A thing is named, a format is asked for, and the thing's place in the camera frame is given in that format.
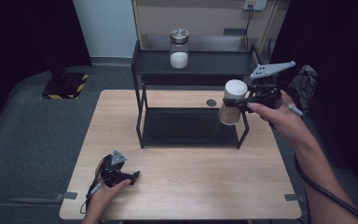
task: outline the lower shelf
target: lower shelf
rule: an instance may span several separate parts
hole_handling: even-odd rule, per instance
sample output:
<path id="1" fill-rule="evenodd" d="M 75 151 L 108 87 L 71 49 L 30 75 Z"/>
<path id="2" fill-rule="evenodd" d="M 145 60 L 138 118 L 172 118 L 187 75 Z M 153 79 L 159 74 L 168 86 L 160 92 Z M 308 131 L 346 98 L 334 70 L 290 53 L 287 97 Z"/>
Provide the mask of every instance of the lower shelf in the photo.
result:
<path id="1" fill-rule="evenodd" d="M 218 108 L 149 108 L 145 111 L 145 147 L 235 147 L 235 126 L 218 118 Z"/>

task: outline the hand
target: hand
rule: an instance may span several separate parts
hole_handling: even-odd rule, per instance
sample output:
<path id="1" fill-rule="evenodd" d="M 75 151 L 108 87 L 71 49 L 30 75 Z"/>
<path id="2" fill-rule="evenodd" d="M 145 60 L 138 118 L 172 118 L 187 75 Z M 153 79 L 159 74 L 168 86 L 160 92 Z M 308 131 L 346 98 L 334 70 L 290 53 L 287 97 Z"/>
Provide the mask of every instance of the hand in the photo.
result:
<path id="1" fill-rule="evenodd" d="M 302 118 L 290 110 L 290 104 L 294 104 L 293 99 L 285 91 L 282 93 L 282 105 L 278 109 L 270 109 L 261 104 L 248 104 L 256 114 L 263 120 L 271 121 L 278 129 L 282 137 L 294 148 L 304 140 L 305 136 L 311 133 Z"/>
<path id="2" fill-rule="evenodd" d="M 97 166 L 95 170 L 95 174 L 98 173 L 98 170 L 103 163 L 103 159 Z M 126 179 L 113 186 L 112 188 L 107 187 L 103 180 L 101 179 L 101 175 L 97 177 L 99 179 L 98 183 L 101 183 L 101 187 L 91 196 L 89 201 L 89 208 L 87 209 L 87 213 L 83 219 L 83 223 L 98 223 L 104 210 L 110 205 L 115 196 L 124 188 L 126 188 L 131 180 Z"/>

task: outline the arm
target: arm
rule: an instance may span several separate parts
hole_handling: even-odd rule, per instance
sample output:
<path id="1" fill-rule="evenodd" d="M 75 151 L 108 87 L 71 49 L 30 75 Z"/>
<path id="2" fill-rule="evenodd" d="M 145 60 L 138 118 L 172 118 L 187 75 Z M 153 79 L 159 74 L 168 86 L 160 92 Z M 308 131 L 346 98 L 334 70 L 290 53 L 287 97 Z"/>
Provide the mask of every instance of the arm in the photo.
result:
<path id="1" fill-rule="evenodd" d="M 248 104 L 264 120 L 270 120 L 282 137 L 293 147 L 298 164 L 303 172 L 315 183 L 329 190 L 338 198 L 353 206 L 344 189 L 339 185 L 317 140 L 310 133 L 301 117 L 287 105 L 293 100 L 283 91 L 284 104 L 276 109 L 269 109 L 259 104 Z M 357 217 L 305 184 L 312 223 L 358 223 Z"/>
<path id="2" fill-rule="evenodd" d="M 83 224 L 98 224 L 104 210 L 110 205 L 115 196 L 122 189 L 126 188 L 131 181 L 129 179 L 123 180 L 112 188 L 107 187 L 103 180 L 99 180 L 98 182 L 102 183 L 102 186 L 91 196 L 89 208 L 87 209 L 87 213 L 82 222 Z"/>

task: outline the jar lid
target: jar lid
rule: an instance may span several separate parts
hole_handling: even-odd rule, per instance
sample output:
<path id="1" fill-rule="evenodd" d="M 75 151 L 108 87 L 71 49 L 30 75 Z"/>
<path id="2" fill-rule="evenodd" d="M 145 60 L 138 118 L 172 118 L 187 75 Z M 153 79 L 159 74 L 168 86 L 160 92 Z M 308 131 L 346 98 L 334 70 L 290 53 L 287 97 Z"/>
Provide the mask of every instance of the jar lid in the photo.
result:
<path id="1" fill-rule="evenodd" d="M 185 29 L 172 30 L 170 40 L 174 44 L 185 44 L 188 41 L 189 33 Z"/>

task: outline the black metal shelf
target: black metal shelf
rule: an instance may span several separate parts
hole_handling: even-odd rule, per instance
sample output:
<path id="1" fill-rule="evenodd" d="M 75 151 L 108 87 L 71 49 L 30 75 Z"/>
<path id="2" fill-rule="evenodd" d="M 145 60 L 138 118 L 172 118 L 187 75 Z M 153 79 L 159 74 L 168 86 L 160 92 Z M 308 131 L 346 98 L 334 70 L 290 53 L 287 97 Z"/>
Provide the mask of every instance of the black metal shelf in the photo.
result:
<path id="1" fill-rule="evenodd" d="M 243 80 L 256 68 L 258 49 L 251 51 L 190 51 L 185 69 L 173 69 L 169 52 L 142 50 L 139 41 L 132 55 L 131 71 L 139 116 L 137 133 L 144 147 L 236 147 L 240 148 L 249 132 L 246 116 L 242 114 L 245 131 L 239 140 L 234 125 L 227 126 L 218 118 L 218 108 L 149 107 L 146 85 L 225 86 L 231 79 Z M 142 81 L 142 97 L 138 84 Z M 144 115 L 144 127 L 141 121 Z"/>
<path id="2" fill-rule="evenodd" d="M 153 147 L 236 147 L 235 126 L 218 118 L 218 108 L 150 108 L 144 144 Z"/>

